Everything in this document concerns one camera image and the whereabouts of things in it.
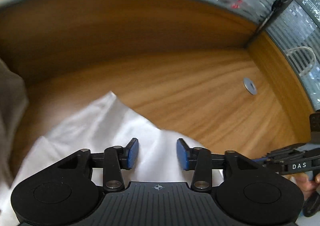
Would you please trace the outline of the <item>right human hand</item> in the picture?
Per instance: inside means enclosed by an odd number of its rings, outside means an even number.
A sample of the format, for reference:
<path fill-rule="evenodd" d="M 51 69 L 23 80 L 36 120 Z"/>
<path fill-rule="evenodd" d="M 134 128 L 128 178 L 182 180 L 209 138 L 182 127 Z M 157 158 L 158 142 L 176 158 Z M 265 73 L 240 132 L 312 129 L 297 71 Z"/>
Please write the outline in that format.
<path fill-rule="evenodd" d="M 320 176 L 317 174 L 314 180 L 309 180 L 309 177 L 305 173 L 298 173 L 293 175 L 296 185 L 302 191 L 304 198 L 308 199 L 318 188 Z"/>

